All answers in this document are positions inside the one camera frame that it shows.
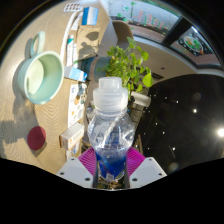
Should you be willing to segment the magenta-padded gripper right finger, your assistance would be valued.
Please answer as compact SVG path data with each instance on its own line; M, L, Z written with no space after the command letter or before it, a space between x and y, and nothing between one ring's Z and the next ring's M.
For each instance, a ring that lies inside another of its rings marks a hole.
M134 148L126 156L126 188L143 187L166 176L164 170L153 157L144 157Z

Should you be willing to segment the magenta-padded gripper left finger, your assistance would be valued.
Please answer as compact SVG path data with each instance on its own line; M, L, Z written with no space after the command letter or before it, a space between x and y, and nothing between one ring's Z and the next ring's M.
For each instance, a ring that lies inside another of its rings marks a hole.
M57 176L84 188L96 188L98 169L94 149L87 149L79 157L71 157L58 171Z

